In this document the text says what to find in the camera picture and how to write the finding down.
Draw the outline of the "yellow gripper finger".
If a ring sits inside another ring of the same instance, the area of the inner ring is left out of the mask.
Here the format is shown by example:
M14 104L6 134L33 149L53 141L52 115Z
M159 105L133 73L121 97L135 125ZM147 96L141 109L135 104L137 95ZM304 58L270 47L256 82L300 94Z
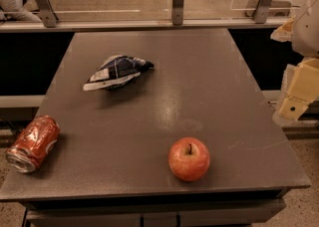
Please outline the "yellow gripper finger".
M272 116L280 126L294 124L319 98L319 59L304 58L297 66L288 64Z
M270 35L270 39L277 42L290 42L292 40L292 30L295 18L289 18L283 25L275 29Z

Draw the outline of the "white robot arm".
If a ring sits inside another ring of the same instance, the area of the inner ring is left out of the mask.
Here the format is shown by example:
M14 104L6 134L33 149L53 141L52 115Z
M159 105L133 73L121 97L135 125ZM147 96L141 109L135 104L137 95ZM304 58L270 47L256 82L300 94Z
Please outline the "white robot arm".
M286 67L272 116L276 124L287 126L297 122L319 98L319 0L306 0L270 38L290 42L292 50L303 57L296 66Z

